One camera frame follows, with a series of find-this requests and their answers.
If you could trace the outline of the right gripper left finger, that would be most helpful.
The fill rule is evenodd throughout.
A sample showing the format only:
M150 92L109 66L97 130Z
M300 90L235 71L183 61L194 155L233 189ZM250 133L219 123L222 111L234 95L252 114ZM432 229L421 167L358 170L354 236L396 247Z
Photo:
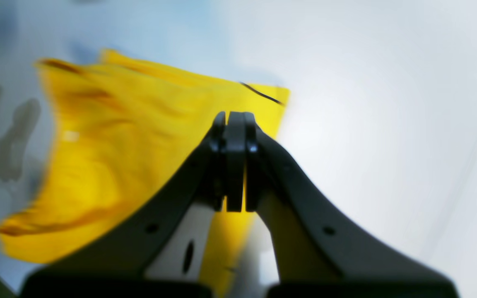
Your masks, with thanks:
M210 298L197 269L212 217L242 211L244 113L218 113L174 175L128 219L31 274L21 298Z

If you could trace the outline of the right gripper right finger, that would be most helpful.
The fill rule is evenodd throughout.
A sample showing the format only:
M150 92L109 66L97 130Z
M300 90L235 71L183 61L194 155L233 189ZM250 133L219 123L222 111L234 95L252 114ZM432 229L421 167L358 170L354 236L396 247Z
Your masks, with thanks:
M248 211L268 228L279 283L268 298L457 298L443 274L341 212L292 156L245 114Z

